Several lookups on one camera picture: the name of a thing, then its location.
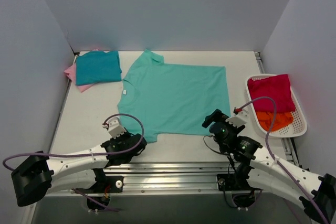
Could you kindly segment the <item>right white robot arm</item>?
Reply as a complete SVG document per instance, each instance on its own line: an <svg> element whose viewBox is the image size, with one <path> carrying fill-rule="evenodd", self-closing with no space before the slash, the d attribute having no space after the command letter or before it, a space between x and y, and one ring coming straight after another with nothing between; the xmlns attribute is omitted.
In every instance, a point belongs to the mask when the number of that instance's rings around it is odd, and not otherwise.
<svg viewBox="0 0 336 224"><path fill-rule="evenodd" d="M241 189L256 188L286 199L318 223L331 223L335 215L335 177L319 175L271 154L267 146L240 133L247 114L229 117L216 109L202 124L219 146L221 154L239 165L233 182Z"/></svg>

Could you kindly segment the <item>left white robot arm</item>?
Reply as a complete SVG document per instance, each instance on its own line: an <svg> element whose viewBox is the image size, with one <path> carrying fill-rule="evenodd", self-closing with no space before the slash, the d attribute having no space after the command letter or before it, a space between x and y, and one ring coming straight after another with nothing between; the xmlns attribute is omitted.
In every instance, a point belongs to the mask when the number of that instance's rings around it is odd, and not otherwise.
<svg viewBox="0 0 336 224"><path fill-rule="evenodd" d="M141 134L125 132L81 152L66 155L33 153L11 173L17 204L28 206L48 193L72 188L100 192L106 185L103 169L129 163L146 145Z"/></svg>

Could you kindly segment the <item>mint green t-shirt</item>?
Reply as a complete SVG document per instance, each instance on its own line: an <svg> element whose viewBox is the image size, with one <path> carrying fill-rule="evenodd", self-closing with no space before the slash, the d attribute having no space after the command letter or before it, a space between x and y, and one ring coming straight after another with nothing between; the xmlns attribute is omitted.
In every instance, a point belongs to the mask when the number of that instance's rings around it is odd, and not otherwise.
<svg viewBox="0 0 336 224"><path fill-rule="evenodd" d="M219 109L230 115L226 68L171 64L145 50L122 80L117 105L122 125L144 133L149 143L159 134L206 135L204 118Z"/></svg>

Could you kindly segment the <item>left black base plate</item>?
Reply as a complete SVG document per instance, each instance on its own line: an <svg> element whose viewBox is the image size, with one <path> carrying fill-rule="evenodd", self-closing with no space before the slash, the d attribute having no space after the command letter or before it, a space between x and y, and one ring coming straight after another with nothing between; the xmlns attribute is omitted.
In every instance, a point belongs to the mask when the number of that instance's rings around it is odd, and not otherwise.
<svg viewBox="0 0 336 224"><path fill-rule="evenodd" d="M123 176L107 176L94 179L92 186L76 189L87 194L121 193L123 192Z"/></svg>

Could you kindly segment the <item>aluminium rail frame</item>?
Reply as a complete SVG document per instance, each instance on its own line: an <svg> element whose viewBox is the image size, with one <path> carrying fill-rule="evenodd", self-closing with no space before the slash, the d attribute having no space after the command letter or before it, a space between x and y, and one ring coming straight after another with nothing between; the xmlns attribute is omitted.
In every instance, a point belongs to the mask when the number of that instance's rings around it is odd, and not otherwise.
<svg viewBox="0 0 336 224"><path fill-rule="evenodd" d="M72 153L106 141L101 124L117 112L121 93L121 83L98 84L83 93L70 84L51 152ZM119 213L89 212L84 197L61 191L27 207L22 223L309 222L296 206L268 192L248 211L229 208L216 178L228 161L212 152L215 147L202 136L160 135L130 164L107 171L124 178L123 192L110 201Z"/></svg>

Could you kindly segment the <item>orange t-shirt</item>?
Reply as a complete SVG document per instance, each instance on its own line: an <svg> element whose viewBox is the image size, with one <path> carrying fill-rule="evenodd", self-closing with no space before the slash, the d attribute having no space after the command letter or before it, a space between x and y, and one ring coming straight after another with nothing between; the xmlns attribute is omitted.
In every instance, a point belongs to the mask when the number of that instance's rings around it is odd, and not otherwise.
<svg viewBox="0 0 336 224"><path fill-rule="evenodd" d="M274 118L274 113L272 112L262 112L257 111L257 119L260 126L265 130L268 131L271 127L272 120ZM293 116L291 112L285 113L277 113L275 122L272 127L272 131L280 130L293 122Z"/></svg>

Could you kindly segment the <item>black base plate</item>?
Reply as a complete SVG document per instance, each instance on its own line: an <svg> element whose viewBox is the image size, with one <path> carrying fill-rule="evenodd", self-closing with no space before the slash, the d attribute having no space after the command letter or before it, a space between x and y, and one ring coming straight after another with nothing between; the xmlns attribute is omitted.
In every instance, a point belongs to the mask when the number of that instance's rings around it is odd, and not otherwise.
<svg viewBox="0 0 336 224"><path fill-rule="evenodd" d="M259 188L249 186L246 180L236 179L234 174L217 174L216 178L219 191L259 190Z"/></svg>
<svg viewBox="0 0 336 224"><path fill-rule="evenodd" d="M92 186L76 189L87 194L121 193L123 192L123 176L107 176L94 179Z"/></svg>

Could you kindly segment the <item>crimson red t-shirt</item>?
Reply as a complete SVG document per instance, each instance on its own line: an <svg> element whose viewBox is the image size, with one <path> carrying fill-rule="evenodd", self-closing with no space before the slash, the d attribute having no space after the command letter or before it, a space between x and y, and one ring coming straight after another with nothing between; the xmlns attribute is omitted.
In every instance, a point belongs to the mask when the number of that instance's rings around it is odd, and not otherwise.
<svg viewBox="0 0 336 224"><path fill-rule="evenodd" d="M280 74L259 80L247 81L251 99L270 97L274 100L277 113L293 112L296 106L292 100L291 85L287 74Z"/></svg>

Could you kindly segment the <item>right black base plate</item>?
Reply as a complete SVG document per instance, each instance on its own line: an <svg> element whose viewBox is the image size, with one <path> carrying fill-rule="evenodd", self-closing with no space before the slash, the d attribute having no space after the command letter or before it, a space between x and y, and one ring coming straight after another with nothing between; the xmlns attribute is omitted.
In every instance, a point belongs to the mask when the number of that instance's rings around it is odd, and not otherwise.
<svg viewBox="0 0 336 224"><path fill-rule="evenodd" d="M249 186L246 180L236 179L234 174L217 174L216 178L219 191L259 190L259 188Z"/></svg>

